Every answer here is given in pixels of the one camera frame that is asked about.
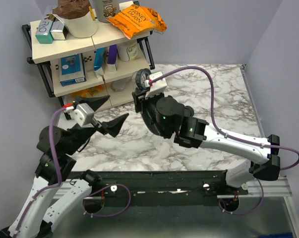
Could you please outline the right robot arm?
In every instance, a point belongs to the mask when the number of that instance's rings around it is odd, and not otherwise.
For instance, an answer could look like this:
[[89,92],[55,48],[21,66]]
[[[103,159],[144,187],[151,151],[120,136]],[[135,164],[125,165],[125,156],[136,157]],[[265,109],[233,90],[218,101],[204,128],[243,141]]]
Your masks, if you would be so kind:
[[240,165],[225,171],[219,181],[219,190],[232,193],[237,187],[252,180],[275,181],[280,173],[280,157],[274,145],[279,137],[256,138],[233,133],[221,134],[214,124],[193,116],[191,107],[177,102],[171,96],[160,93],[146,98],[138,89],[132,93],[135,111],[141,113],[147,128],[164,139],[185,148],[205,148],[224,151],[246,159]]

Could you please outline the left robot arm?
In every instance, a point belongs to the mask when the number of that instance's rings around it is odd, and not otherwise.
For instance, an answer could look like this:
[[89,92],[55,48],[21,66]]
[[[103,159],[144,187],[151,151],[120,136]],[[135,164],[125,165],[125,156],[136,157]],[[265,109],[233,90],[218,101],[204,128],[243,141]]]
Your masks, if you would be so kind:
[[30,193],[15,221],[0,230],[0,238],[48,238],[58,223],[84,197],[100,192],[101,177],[94,171],[82,172],[75,185],[57,202],[54,195],[67,180],[76,161],[71,157],[96,132],[116,137],[127,118],[124,114],[108,122],[94,118],[110,98],[76,97],[54,112],[42,129],[37,148],[43,153],[35,170]]

